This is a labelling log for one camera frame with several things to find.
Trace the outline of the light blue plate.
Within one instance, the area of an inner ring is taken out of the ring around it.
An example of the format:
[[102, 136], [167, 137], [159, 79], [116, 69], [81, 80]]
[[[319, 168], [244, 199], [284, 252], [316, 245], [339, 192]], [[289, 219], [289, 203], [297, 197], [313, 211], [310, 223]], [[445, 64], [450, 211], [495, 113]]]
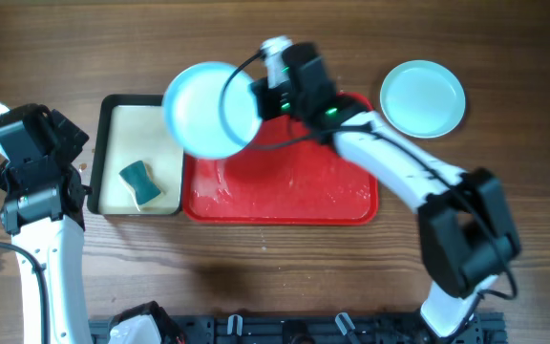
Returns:
[[261, 126], [253, 82], [220, 61], [193, 65], [168, 86], [162, 99], [166, 127], [185, 153], [219, 160], [241, 152]]
[[394, 128], [419, 139], [452, 132], [466, 111], [466, 95], [458, 78], [427, 60], [407, 61], [393, 68], [384, 78], [379, 100]]

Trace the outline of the green and yellow sponge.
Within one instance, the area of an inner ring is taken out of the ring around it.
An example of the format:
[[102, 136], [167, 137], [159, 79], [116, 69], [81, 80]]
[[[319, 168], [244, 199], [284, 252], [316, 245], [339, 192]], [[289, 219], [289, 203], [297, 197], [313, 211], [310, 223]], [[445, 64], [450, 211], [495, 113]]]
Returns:
[[162, 195], [162, 191], [150, 177], [144, 161], [127, 165], [118, 172], [118, 176], [131, 194], [138, 211]]

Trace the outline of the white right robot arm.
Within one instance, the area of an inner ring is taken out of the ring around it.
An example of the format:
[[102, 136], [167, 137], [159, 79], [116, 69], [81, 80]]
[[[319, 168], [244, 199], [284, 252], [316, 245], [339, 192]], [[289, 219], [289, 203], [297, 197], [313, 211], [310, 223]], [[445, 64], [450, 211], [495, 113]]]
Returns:
[[513, 300], [510, 263], [521, 245], [503, 188], [485, 168], [466, 172], [399, 136], [359, 97], [329, 82], [250, 85], [263, 119], [289, 116], [343, 160], [372, 174], [415, 213], [421, 259], [433, 283], [419, 314], [431, 334], [449, 340], [486, 295]]

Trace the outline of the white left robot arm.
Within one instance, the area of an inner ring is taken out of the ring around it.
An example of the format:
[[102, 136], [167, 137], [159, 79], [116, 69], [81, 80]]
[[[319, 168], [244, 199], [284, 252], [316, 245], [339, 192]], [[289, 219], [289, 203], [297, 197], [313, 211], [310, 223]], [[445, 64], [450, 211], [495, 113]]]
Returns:
[[0, 221], [21, 274], [28, 343], [91, 343], [82, 281], [91, 194], [74, 160], [88, 135], [56, 110], [27, 104], [0, 115]]

